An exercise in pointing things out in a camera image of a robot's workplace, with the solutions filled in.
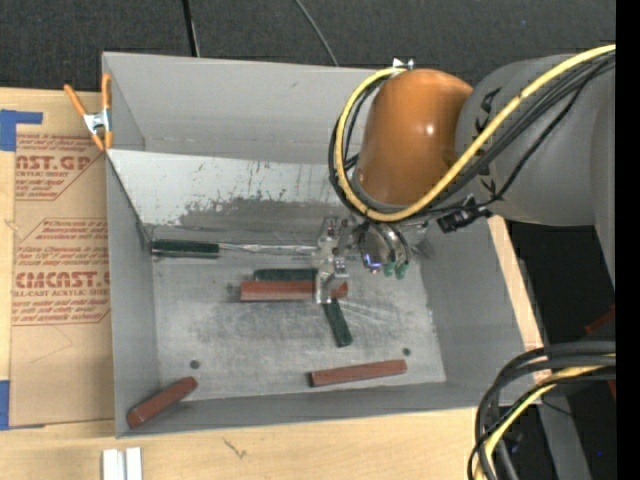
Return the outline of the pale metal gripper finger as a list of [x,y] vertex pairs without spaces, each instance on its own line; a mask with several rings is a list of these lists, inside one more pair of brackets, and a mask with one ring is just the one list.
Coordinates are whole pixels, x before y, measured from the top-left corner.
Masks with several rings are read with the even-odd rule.
[[344,260],[326,260],[322,262],[315,278],[315,302],[328,304],[333,293],[348,281],[349,273]]
[[350,223],[347,218],[325,217],[317,238],[317,261],[331,261],[340,256],[347,247],[349,236]]

